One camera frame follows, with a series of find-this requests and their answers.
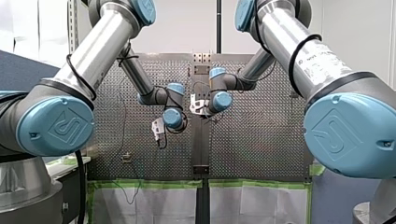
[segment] gray panel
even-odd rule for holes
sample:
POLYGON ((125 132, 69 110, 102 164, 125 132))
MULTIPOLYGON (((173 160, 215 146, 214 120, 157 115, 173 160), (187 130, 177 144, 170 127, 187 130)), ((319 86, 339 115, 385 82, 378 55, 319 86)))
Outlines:
MULTIPOLYGON (((154 85, 182 82, 186 87, 184 108, 189 108, 191 55, 140 55, 140 60, 154 85)), ((97 94, 94 112, 97 155, 90 166, 89 179, 136 178, 135 174, 145 179, 192 179, 190 122, 184 133, 169 133, 167 148, 159 150, 151 122, 162 114, 163 107, 140 105, 137 91, 117 64, 110 69, 97 94), (132 163, 121 163, 120 156, 127 152, 132 154, 132 163)), ((185 113, 190 119, 188 109, 185 113)))
MULTIPOLYGON (((212 63, 236 74, 250 57, 212 55, 212 63)), ((212 124, 210 178, 308 180, 312 157, 304 142, 304 99, 290 98, 291 90, 278 65, 255 91, 232 93, 233 105, 212 124)))

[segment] pegboard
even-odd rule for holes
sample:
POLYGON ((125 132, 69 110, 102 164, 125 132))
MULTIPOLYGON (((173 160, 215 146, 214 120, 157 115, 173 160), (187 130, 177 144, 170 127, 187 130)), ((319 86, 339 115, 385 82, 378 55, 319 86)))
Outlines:
MULTIPOLYGON (((250 58, 212 55, 211 62, 237 74, 250 58)), ((278 63, 254 91, 232 91, 231 108, 212 123, 209 178, 308 180, 313 158, 304 141, 305 103, 292 95, 289 77, 278 63)))
MULTIPOLYGON (((154 85, 181 82, 186 88, 184 108, 189 108, 190 54, 139 55, 139 60, 154 85)), ((97 95, 89 179, 192 179, 190 124, 183 133, 169 133, 167 148, 159 149, 151 122, 162 115, 163 106, 139 104, 137 91, 117 63, 111 67, 97 95), (121 162, 121 156, 126 153, 132 156, 130 163, 121 162)), ((188 109, 185 113, 191 117, 188 109)))
MULTIPOLYGON (((190 54, 139 56, 154 85, 176 81, 185 86, 184 111, 191 119, 188 109, 193 85, 191 71, 203 61, 197 62, 190 54)), ((224 66, 228 72, 236 73, 251 57, 210 55, 209 61, 212 66, 224 66)), ((212 122, 209 137, 201 139, 209 142, 209 178, 305 181, 309 177, 313 159, 304 142, 304 100, 292 98, 290 93, 288 76, 279 66, 255 91, 232 93, 232 107, 220 122, 212 122)), ((89 179, 194 178, 192 129, 197 127, 192 127, 192 122, 184 133, 169 133, 167 149, 159 150, 151 122, 161 115, 163 108, 140 105, 136 90, 117 64, 110 69, 97 94, 89 179), (131 163, 121 162, 120 156, 126 153, 132 155, 131 163)))

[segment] green tape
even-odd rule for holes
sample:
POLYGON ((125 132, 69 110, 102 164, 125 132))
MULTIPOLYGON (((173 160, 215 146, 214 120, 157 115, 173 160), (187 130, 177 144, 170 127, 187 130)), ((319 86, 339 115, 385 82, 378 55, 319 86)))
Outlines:
POLYGON ((95 195, 96 188, 94 185, 88 184, 87 192, 88 192, 88 223, 93 223, 93 197, 95 195))
POLYGON ((309 166, 309 175, 323 175, 326 168, 319 163, 315 163, 309 166))
POLYGON ((307 189, 309 184, 263 180, 209 180, 210 188, 262 187, 272 189, 307 189))
POLYGON ((306 193, 306 201, 307 201, 307 206, 306 206, 306 224, 311 224, 311 209, 312 209, 312 188, 313 185, 312 183, 306 184, 308 186, 308 192, 306 193))
POLYGON ((198 189, 202 181, 155 181, 118 179, 114 181, 90 181, 95 189, 137 188, 141 182, 141 189, 198 189))
POLYGON ((64 162, 62 162, 63 165, 76 165, 77 160, 76 158, 66 158, 64 159, 64 162))

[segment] metal post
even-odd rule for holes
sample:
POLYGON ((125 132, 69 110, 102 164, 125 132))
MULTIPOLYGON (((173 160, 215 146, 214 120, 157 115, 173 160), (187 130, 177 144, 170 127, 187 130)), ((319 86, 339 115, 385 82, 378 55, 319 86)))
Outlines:
POLYGON ((221 53, 221 0, 218 0, 217 6, 218 14, 217 14, 217 50, 216 53, 221 53))

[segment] metal clamp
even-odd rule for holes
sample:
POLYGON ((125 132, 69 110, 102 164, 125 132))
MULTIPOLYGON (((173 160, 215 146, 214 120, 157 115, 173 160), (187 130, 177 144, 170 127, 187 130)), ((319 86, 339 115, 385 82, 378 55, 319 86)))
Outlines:
POLYGON ((204 115, 205 108, 209 104, 209 100, 195 101, 195 94, 191 95, 190 111, 194 115, 204 115))

